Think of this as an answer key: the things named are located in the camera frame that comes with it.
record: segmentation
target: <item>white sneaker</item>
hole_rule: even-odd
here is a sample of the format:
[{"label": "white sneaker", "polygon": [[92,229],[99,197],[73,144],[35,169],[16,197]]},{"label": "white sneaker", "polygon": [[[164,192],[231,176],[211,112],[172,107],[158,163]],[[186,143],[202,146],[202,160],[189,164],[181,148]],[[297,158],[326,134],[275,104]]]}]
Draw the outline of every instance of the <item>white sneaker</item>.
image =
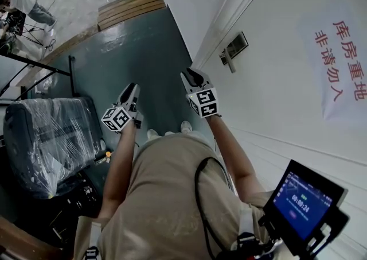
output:
[{"label": "white sneaker", "polygon": [[53,29],[53,27],[55,26],[56,22],[57,22],[57,19],[55,20],[55,22],[53,23],[53,25],[49,25],[48,30],[47,30],[48,32],[50,32]]},{"label": "white sneaker", "polygon": [[190,122],[188,122],[188,121],[183,121],[183,122],[181,123],[181,132],[182,132],[183,134],[187,134],[187,133],[189,133],[189,132],[191,132],[191,131],[193,131],[193,128],[192,128],[192,126],[191,126]]},{"label": "white sneaker", "polygon": [[149,129],[147,131],[148,139],[152,139],[153,137],[159,137],[159,134],[154,129]]}]

